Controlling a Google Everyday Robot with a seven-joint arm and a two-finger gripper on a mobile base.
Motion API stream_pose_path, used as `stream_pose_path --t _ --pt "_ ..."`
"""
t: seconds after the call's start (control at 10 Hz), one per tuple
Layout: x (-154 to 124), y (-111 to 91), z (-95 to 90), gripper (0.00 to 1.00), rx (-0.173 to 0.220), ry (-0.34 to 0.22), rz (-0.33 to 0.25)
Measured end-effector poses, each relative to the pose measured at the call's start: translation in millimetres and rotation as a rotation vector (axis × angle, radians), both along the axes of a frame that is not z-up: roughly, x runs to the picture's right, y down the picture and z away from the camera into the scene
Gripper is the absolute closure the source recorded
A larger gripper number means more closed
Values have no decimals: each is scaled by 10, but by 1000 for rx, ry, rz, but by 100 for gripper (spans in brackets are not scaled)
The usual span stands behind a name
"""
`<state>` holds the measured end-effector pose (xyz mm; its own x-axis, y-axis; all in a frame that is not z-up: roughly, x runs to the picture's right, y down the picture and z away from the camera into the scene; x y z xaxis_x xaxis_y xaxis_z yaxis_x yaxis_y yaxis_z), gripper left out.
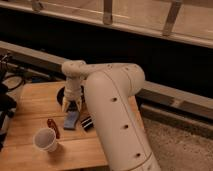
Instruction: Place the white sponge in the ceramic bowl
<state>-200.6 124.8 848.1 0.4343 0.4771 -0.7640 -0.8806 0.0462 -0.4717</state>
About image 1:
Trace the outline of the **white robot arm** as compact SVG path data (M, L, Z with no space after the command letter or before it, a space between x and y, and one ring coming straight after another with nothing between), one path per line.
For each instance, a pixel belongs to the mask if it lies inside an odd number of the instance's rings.
M85 102L112 171L161 171L128 98L143 87L145 75L132 63L66 61L62 107Z

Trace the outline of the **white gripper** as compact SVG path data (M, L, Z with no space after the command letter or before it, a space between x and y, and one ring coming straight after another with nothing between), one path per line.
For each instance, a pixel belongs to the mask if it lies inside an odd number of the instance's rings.
M62 112L67 112L71 101L75 101L78 111L81 111L83 104L81 96L81 79L77 77L67 77L65 81L64 98L62 100Z

